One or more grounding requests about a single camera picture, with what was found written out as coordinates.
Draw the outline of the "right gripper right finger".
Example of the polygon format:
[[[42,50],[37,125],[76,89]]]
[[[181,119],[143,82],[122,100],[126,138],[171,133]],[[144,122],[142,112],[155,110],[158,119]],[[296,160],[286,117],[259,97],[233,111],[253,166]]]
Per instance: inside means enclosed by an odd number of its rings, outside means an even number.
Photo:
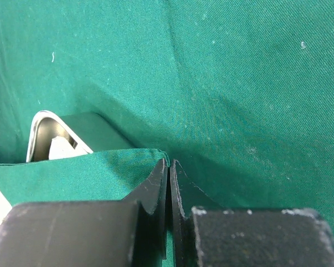
[[[314,209],[222,207],[170,167],[175,266],[334,266],[334,236]]]

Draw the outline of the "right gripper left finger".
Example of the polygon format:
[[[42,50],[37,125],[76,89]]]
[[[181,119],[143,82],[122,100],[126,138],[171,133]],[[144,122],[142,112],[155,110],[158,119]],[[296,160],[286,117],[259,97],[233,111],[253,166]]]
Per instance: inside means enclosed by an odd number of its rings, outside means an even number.
[[[0,266],[161,266],[166,161],[115,201],[28,202],[0,225]]]

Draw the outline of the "stainless steel tray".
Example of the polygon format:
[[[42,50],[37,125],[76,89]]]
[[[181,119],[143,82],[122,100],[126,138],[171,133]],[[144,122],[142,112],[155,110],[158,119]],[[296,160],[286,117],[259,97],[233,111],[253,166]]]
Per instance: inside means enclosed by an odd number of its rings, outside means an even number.
[[[35,114],[31,123],[26,162],[133,147],[123,134],[94,112],[58,116],[42,110]]]

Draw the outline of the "green surgical cloth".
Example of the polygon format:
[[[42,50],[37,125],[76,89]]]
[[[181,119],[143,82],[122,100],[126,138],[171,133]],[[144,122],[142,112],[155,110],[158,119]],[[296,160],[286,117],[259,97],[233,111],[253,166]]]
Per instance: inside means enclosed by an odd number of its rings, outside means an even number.
[[[134,147],[26,162],[33,117]],[[0,205],[121,200],[166,161],[222,207],[309,208],[334,236],[334,1],[0,1]]]

